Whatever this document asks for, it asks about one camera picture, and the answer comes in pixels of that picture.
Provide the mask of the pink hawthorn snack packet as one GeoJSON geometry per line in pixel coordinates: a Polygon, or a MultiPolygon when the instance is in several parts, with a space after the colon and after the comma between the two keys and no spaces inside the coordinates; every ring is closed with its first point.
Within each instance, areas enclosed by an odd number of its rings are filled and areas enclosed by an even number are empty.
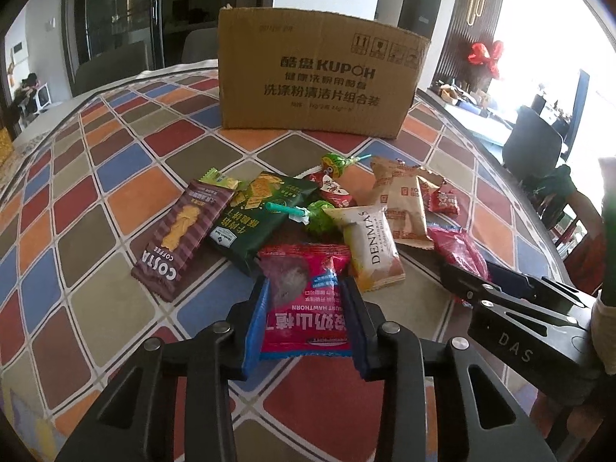
{"type": "Polygon", "coordinates": [[[350,263],[350,249],[340,244],[281,244],[262,248],[258,260],[270,282],[263,358],[347,356],[339,281],[350,263]]]}

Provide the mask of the green lollipop teal stick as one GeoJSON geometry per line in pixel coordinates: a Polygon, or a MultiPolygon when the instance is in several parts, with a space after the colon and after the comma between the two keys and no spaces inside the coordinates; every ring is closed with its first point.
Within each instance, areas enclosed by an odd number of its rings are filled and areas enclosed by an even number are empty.
{"type": "Polygon", "coordinates": [[[306,208],[265,203],[264,209],[273,213],[287,214],[291,220],[304,224],[310,235],[321,237],[336,231],[336,225],[327,213],[328,210],[334,210],[335,206],[326,200],[314,201],[306,208]]]}

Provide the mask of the magenta snack packet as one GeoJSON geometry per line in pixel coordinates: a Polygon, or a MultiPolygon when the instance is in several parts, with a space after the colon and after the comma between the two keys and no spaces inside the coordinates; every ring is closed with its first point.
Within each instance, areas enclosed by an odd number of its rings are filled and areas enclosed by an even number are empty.
{"type": "Polygon", "coordinates": [[[463,228],[429,224],[427,233],[433,242],[434,251],[445,263],[470,272],[482,280],[491,279],[487,261],[463,228]]]}

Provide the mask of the small red snack packet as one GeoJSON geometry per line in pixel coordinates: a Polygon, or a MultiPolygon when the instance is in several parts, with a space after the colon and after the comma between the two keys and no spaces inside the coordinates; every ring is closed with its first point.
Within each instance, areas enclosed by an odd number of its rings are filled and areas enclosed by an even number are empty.
{"type": "Polygon", "coordinates": [[[459,214],[457,195],[446,185],[437,186],[422,176],[418,177],[425,209],[431,213],[456,217],[459,214]]]}

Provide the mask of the cream Denmas snack packet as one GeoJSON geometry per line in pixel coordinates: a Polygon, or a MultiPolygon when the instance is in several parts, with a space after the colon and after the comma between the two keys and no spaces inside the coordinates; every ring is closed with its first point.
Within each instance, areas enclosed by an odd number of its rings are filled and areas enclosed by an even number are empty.
{"type": "Polygon", "coordinates": [[[351,252],[353,277],[360,292],[370,292],[405,280],[386,206],[327,209],[351,252]]]}

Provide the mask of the tan biscuit packet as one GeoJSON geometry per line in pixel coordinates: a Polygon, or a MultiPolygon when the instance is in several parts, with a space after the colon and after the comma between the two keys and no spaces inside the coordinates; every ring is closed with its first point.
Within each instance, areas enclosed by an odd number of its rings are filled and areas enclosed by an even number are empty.
{"type": "Polygon", "coordinates": [[[434,244],[428,236],[418,168],[382,156],[372,156],[371,169],[375,176],[371,199],[386,206],[385,215],[393,241],[432,250],[434,244]]]}

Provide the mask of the dark chair right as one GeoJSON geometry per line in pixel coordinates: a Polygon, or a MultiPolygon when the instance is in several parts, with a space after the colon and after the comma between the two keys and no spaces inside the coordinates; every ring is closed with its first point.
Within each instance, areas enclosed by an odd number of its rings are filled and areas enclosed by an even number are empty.
{"type": "Polygon", "coordinates": [[[503,167],[517,181],[545,177],[556,169],[562,144],[561,135],[551,125],[530,107],[521,106],[502,148],[503,167]]]}

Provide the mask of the red white candy packet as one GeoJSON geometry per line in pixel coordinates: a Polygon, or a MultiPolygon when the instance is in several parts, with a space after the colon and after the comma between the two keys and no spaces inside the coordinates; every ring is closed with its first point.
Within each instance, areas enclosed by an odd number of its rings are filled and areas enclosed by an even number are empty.
{"type": "Polygon", "coordinates": [[[355,198],[345,190],[337,181],[324,172],[313,172],[306,176],[307,181],[317,184],[317,195],[333,204],[336,208],[350,208],[356,206],[355,198]]]}

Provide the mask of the green lollipop behind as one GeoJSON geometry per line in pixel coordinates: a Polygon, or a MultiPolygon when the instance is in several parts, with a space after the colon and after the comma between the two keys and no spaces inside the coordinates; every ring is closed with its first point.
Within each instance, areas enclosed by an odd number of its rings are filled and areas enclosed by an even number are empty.
{"type": "Polygon", "coordinates": [[[318,165],[301,173],[301,176],[312,173],[324,173],[331,178],[338,178],[342,176],[349,167],[362,161],[369,160],[371,157],[371,153],[365,154],[364,156],[342,156],[341,154],[329,152],[321,157],[321,161],[318,165]]]}

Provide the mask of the brown Costa Coffee packet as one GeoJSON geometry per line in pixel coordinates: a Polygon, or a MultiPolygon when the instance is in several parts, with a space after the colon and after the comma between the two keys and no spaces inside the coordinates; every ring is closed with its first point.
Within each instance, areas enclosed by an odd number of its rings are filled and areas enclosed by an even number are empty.
{"type": "Polygon", "coordinates": [[[175,299],[194,253],[234,194],[234,189],[191,181],[157,225],[132,276],[164,300],[175,299]]]}

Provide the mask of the dark green cracker packet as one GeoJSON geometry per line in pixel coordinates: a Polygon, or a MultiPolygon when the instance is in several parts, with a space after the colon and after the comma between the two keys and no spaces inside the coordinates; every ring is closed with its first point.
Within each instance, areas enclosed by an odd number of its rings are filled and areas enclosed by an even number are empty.
{"type": "Polygon", "coordinates": [[[257,254],[288,219],[283,212],[270,212],[269,203],[294,208],[307,206],[317,184],[262,171],[244,190],[237,191],[209,232],[213,245],[242,273],[258,270],[257,254]]]}

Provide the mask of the red bow decoration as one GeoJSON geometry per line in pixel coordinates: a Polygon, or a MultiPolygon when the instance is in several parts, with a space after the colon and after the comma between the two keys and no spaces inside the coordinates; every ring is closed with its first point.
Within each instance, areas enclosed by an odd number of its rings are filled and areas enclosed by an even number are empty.
{"type": "Polygon", "coordinates": [[[471,52],[467,57],[468,62],[473,66],[485,66],[494,79],[500,77],[498,62],[501,59],[504,45],[501,41],[495,41],[492,47],[481,42],[471,45],[471,52]]]}

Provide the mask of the colourful checkered tablecloth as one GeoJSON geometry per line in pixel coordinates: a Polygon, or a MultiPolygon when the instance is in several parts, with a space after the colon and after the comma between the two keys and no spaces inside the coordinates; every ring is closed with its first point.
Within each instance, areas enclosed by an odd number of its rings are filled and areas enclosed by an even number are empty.
{"type": "MultiPolygon", "coordinates": [[[[1,408],[38,460],[55,459],[146,338],[193,337],[251,292],[252,280],[207,244],[173,303],[131,276],[162,215],[212,167],[246,181],[264,170],[300,177],[330,151],[423,165],[450,182],[453,223],[487,260],[565,281],[549,235],[500,164],[428,102],[415,102],[393,141],[227,131],[215,69],[159,74],[45,113],[15,142],[15,166],[1,170],[1,408]]],[[[465,335],[469,311],[437,282],[430,254],[400,252],[404,283],[367,298],[420,337],[465,335]]],[[[345,358],[261,363],[230,387],[239,460],[371,461],[380,386],[345,358]]]]}

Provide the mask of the small light green packet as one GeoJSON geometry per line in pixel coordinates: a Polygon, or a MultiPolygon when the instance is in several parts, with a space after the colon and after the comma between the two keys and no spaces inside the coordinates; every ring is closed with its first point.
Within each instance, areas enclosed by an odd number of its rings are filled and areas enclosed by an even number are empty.
{"type": "Polygon", "coordinates": [[[237,190],[240,185],[238,179],[223,174],[216,168],[210,168],[205,174],[198,178],[198,181],[202,184],[213,185],[233,191],[237,190]]]}

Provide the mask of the brown cardboard box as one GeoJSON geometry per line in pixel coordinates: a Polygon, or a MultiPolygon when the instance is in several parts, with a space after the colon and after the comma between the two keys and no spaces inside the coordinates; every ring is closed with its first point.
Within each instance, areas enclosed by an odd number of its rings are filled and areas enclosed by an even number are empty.
{"type": "Polygon", "coordinates": [[[430,42],[340,13],[238,7],[220,11],[218,45],[223,128],[394,139],[430,42]]]}

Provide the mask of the dark glass cabinet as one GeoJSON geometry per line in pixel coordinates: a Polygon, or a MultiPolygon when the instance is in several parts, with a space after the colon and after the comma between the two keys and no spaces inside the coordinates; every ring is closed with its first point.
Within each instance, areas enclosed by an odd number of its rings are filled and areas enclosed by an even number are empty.
{"type": "Polygon", "coordinates": [[[71,69],[132,43],[148,67],[214,60],[222,8],[270,6],[274,0],[62,0],[71,69]]]}

